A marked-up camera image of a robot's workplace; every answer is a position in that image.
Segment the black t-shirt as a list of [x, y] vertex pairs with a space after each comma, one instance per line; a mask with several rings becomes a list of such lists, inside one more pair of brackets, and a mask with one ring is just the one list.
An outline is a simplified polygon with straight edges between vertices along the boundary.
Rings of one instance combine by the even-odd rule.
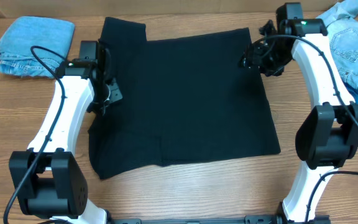
[[108, 17], [99, 41], [122, 94], [88, 131], [100, 179], [280, 152], [262, 77], [239, 65], [247, 28], [149, 41], [144, 24]]

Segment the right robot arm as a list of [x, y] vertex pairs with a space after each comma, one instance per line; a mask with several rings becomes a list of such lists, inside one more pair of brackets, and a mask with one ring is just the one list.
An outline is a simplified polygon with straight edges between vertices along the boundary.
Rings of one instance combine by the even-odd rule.
[[305, 79], [311, 112], [296, 133], [300, 165], [288, 195], [274, 215], [248, 215], [246, 223], [329, 223], [315, 214], [318, 202], [334, 175], [358, 148], [358, 104], [338, 73], [321, 19], [306, 19], [301, 4], [288, 2], [276, 19], [259, 30], [261, 38], [249, 44], [242, 67], [279, 76], [295, 61]]

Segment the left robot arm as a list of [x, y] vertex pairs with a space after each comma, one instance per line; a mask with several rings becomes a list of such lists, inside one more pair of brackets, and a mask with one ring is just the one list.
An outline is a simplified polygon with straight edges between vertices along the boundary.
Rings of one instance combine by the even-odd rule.
[[3, 222], [18, 201], [25, 215], [43, 223], [112, 223], [110, 213], [88, 198], [86, 179], [75, 160], [78, 134], [85, 113], [102, 116], [122, 98], [109, 75], [110, 51], [97, 41], [84, 40], [79, 57], [63, 59], [51, 72], [55, 91], [45, 119], [24, 151], [14, 151], [9, 170], [15, 191]]

